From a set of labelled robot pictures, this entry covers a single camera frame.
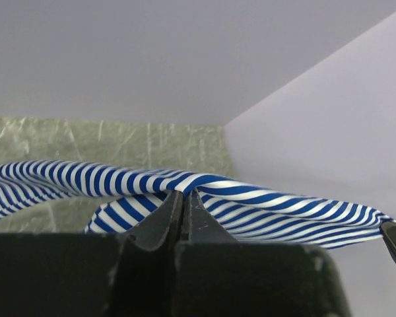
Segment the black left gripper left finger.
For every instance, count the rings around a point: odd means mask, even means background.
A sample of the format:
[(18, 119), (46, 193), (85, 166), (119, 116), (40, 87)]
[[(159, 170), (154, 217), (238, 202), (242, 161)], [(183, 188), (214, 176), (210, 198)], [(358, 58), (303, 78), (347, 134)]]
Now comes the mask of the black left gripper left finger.
[(122, 234), (123, 251), (168, 251), (177, 240), (183, 194), (170, 192), (162, 205)]

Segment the blue white striped tank top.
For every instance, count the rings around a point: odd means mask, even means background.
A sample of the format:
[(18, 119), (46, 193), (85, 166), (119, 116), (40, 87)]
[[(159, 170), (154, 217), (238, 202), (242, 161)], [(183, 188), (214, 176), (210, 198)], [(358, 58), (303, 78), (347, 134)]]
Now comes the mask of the blue white striped tank top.
[(127, 232), (161, 207), (171, 191), (184, 197), (197, 192), (205, 210), (244, 242), (340, 248), (380, 238), (382, 224), (390, 221), (367, 205), (286, 194), (216, 174), (64, 160), (0, 164), (0, 219), (54, 199), (109, 197), (85, 231)]

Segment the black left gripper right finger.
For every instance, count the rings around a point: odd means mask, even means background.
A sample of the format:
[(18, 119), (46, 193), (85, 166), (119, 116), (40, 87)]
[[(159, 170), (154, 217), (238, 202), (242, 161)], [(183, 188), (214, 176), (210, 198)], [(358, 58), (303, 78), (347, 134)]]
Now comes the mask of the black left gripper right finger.
[(197, 190), (187, 197), (183, 208), (181, 241), (237, 243), (238, 241), (207, 211)]

